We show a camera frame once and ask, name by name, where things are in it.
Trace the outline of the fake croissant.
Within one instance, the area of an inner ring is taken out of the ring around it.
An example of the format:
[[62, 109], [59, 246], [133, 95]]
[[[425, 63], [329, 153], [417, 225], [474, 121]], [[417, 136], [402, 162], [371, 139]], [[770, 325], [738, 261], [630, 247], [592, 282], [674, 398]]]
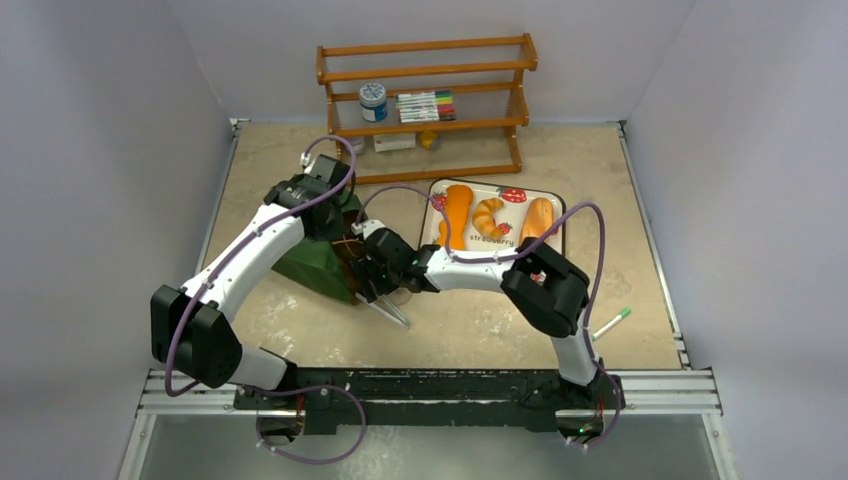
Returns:
[[476, 205], [472, 225], [482, 237], [497, 240], [503, 236], [495, 219], [495, 214], [503, 207], [504, 202], [500, 198], [483, 199]]

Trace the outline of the strawberry print white tray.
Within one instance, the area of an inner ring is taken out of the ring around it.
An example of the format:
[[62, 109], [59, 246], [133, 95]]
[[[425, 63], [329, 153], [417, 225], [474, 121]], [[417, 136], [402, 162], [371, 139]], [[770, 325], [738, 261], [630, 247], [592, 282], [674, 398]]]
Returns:
[[566, 210], [558, 195], [529, 188], [443, 178], [429, 190], [433, 204], [425, 210], [419, 243], [442, 244], [447, 212], [454, 234], [451, 246], [468, 251], [495, 251], [519, 246], [539, 237]]

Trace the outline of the fake baguette loaf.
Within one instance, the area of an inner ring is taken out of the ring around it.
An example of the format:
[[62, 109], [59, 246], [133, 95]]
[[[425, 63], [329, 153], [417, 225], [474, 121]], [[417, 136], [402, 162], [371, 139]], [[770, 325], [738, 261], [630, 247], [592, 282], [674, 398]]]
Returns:
[[529, 203], [519, 233], [519, 242], [527, 238], [540, 238], [554, 223], [554, 205], [547, 198], [536, 198]]

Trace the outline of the metal tongs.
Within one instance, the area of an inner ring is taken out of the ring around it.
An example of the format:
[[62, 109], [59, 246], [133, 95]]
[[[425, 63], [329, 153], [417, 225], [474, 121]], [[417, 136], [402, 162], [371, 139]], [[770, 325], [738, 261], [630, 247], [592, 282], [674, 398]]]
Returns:
[[367, 306], [405, 330], [410, 329], [411, 322], [409, 318], [404, 314], [400, 307], [387, 296], [378, 297], [375, 301], [368, 303]]

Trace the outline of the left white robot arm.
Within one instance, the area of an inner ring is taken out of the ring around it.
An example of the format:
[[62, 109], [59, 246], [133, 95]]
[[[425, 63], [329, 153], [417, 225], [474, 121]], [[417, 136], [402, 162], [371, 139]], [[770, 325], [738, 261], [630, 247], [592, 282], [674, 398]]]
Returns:
[[208, 387], [259, 388], [272, 408], [297, 399], [292, 363], [244, 346], [231, 327], [249, 293], [272, 266], [302, 240], [336, 240], [345, 226], [341, 191], [349, 165], [319, 155], [303, 173], [265, 195], [254, 217], [204, 270], [180, 287], [163, 285], [151, 297], [153, 357]]

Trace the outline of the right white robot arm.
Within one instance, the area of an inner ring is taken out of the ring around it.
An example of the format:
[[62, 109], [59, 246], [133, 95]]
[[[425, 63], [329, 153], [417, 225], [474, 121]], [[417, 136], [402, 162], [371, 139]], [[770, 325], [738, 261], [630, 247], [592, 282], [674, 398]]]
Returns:
[[368, 279], [412, 293], [474, 290], [503, 294], [537, 331], [549, 336], [564, 399], [584, 407], [601, 391], [599, 357], [585, 332], [589, 278], [544, 241], [530, 237], [500, 251], [450, 251], [426, 244], [413, 249], [380, 221], [354, 224], [364, 241]]

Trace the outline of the green brown paper bag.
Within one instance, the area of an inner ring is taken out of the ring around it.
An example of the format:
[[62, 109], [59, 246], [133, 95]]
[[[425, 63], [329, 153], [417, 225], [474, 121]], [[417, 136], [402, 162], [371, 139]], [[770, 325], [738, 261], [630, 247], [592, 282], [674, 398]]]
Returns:
[[355, 237], [350, 225], [362, 208], [354, 194], [342, 208], [345, 233], [330, 241], [302, 240], [283, 255], [271, 270], [282, 277], [331, 299], [357, 305], [360, 285], [351, 263], [364, 256], [363, 241]]

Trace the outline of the orange fake bread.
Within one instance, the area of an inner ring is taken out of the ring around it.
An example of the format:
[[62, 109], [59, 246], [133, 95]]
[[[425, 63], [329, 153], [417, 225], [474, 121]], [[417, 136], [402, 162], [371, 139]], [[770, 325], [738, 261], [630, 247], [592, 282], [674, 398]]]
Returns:
[[446, 189], [439, 200], [447, 217], [447, 221], [441, 221], [438, 227], [437, 243], [440, 246], [448, 245], [450, 249], [460, 251], [467, 249], [465, 230], [473, 199], [474, 194], [467, 185], [456, 184]]

